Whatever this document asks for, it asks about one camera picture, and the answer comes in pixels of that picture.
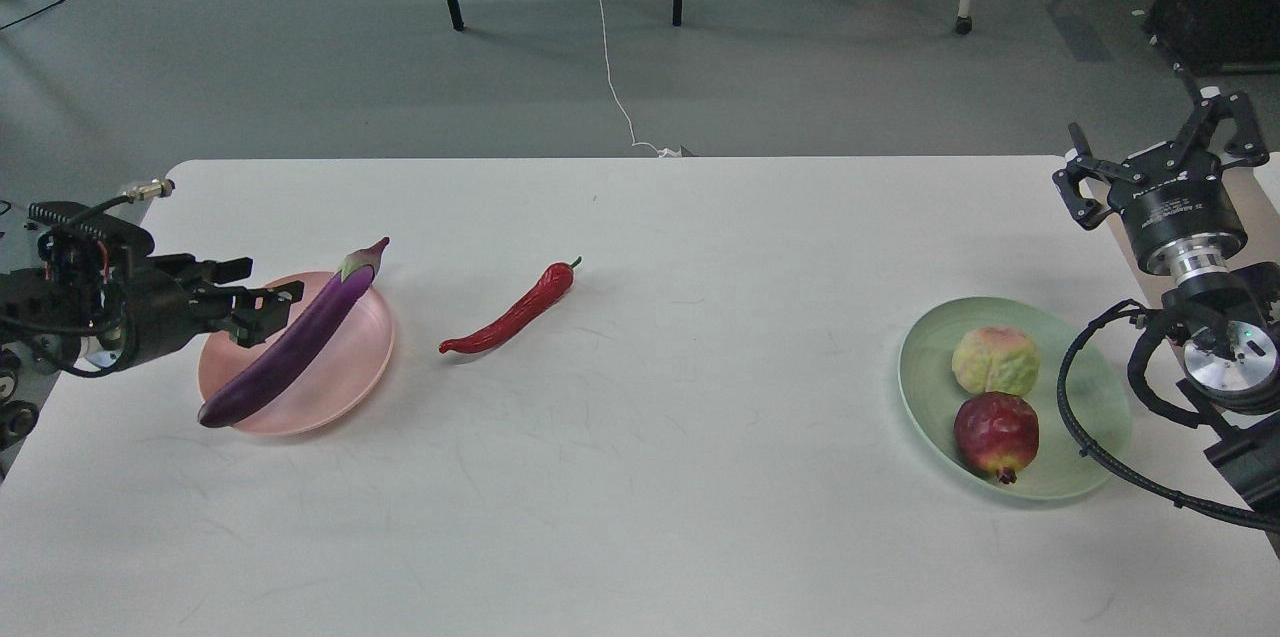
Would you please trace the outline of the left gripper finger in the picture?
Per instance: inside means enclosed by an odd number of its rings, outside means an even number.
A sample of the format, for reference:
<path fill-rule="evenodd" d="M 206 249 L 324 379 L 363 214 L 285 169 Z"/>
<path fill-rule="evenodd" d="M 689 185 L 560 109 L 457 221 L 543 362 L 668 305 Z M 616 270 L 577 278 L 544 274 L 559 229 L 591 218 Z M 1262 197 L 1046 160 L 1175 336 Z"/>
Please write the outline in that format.
<path fill-rule="evenodd" d="M 247 280 L 253 271 L 253 258 L 197 258 L 196 255 L 160 255 L 160 276 L 169 287 L 220 287 Z"/>
<path fill-rule="evenodd" d="M 274 289 L 216 287 L 210 292 L 212 315 L 207 333 L 225 333 L 234 345 L 255 347 L 284 330 L 292 306 L 305 294 L 305 283 L 285 281 Z"/>

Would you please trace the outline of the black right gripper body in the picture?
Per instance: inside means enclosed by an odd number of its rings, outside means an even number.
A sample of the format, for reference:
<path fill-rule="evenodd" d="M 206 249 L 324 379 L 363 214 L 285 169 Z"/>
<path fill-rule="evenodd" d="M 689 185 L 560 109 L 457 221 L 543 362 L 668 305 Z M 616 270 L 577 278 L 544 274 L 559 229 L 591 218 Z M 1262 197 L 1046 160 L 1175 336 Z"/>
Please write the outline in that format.
<path fill-rule="evenodd" d="M 1153 168 L 1143 168 L 1142 183 L 1112 185 L 1112 208 L 1120 214 L 1139 271 L 1171 274 L 1169 249 L 1176 242 L 1207 244 L 1224 258 L 1235 257 L 1248 237 L 1221 180 L 1221 160 L 1188 159 L 1178 168 L 1169 162 L 1156 159 Z"/>

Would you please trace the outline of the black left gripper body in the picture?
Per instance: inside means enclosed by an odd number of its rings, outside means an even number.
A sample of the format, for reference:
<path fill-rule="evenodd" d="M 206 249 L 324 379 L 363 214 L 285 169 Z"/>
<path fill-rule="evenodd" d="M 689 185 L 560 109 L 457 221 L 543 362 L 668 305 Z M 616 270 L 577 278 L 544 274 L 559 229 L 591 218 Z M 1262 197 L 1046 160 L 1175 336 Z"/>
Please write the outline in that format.
<path fill-rule="evenodd" d="M 205 301 L 211 262 L 192 255 L 145 258 L 120 281 L 122 321 L 95 340 L 99 368 L 131 368 L 183 349 L 211 331 L 211 303 Z"/>

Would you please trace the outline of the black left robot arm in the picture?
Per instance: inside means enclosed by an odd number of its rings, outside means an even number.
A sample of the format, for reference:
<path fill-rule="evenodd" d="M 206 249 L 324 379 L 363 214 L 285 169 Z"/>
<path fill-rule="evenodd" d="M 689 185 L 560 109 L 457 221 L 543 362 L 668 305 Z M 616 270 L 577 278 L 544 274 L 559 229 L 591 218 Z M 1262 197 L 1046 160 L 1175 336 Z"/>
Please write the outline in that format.
<path fill-rule="evenodd" d="M 255 347 L 284 330 L 305 295 L 301 281 L 247 289 L 251 258 L 156 255 L 150 232 L 113 214 L 120 205 L 168 198 L 174 187 L 159 178 L 92 207 L 29 205 L 37 262 L 3 276 L 4 449 L 38 422 L 38 405 L 19 395 L 27 374 L 101 379 L 178 353 L 206 333 Z"/>

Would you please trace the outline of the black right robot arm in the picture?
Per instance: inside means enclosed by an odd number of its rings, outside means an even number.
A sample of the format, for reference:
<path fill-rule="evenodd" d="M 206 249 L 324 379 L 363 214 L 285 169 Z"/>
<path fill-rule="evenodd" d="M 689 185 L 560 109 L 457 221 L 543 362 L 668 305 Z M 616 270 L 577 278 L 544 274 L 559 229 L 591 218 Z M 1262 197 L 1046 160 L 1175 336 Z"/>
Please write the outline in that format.
<path fill-rule="evenodd" d="M 1277 263 L 1231 269 L 1248 235 L 1224 180 L 1270 162 L 1251 98 L 1204 87 L 1174 139 L 1121 160 L 1097 157 L 1070 123 L 1071 150 L 1052 182 L 1084 230 L 1108 216 L 1124 226 L 1135 267 L 1170 278 L 1160 304 L 1120 301 L 1070 342 L 1056 377 L 1056 405 L 1085 458 L 1130 485 L 1229 524 L 1277 533 Z M 1204 455 L 1242 508 L 1162 486 L 1123 463 L 1078 420 L 1068 394 L 1076 356 L 1102 327 L 1129 318 L 1139 336 L 1126 381 L 1147 411 L 1217 436 Z"/>

